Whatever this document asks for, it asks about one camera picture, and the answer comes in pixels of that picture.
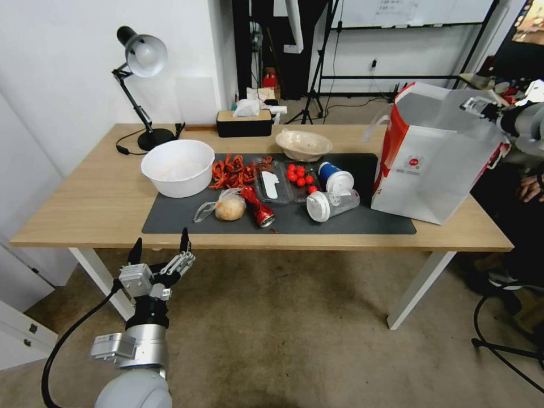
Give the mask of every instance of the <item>white table leg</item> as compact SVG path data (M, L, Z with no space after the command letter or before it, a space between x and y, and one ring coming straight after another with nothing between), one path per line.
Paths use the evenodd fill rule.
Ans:
M112 289L113 276L100 257L96 254L95 250L92 248L69 249L104 295L109 295ZM129 298L126 297L122 291L113 295L110 302L121 314L123 319L128 320L133 316L134 306L132 306Z
M391 330L398 329L455 254L456 252L433 252L429 256L423 269L414 278L401 300L393 308L393 312L387 317L387 324Z

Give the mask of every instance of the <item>lamp shade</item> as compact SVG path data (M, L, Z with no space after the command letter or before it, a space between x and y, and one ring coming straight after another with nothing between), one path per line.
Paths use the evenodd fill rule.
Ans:
M134 75L149 78L164 68L168 53L157 37L136 34L132 28L123 26L117 30L117 39L125 46L126 64Z

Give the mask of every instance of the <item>lamp arm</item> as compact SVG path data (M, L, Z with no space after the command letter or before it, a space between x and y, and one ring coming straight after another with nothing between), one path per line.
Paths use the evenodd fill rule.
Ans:
M132 75L132 72L123 71L123 68L126 67L126 63L121 65L119 68L116 68L112 71L113 76L115 79L117 79L117 82L119 82L119 85L121 86L121 89L125 92L126 97L129 99L130 103L132 103L132 106L134 110L136 111L136 114L140 118L140 120L143 122L143 124L146 127L147 133L152 137L153 136L153 128L151 127L151 118L147 114L143 108L136 103L132 95L130 94L129 90L125 86L125 78Z

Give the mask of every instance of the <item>crushed soda can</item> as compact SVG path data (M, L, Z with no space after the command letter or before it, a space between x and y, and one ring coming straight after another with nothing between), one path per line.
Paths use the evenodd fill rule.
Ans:
M276 215L270 207L259 201L255 187L244 187L240 195L251 204L253 216L259 227L266 228L274 222Z

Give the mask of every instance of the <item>paper bag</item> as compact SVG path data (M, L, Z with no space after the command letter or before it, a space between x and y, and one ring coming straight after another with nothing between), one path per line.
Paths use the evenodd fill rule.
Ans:
M455 212L508 145L492 122L460 105L482 91L412 83L395 98L378 159L371 207L435 224Z

